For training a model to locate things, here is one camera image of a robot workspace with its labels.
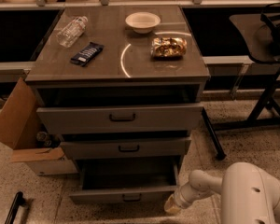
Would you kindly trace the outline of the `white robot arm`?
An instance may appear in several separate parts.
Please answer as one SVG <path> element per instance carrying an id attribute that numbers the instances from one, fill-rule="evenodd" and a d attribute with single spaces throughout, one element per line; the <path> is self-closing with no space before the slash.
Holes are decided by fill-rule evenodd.
<path id="1" fill-rule="evenodd" d="M 174 215 L 215 193 L 221 197 L 221 224 L 280 224 L 280 180 L 247 162 L 231 165 L 221 178 L 192 171 L 164 210 Z"/>

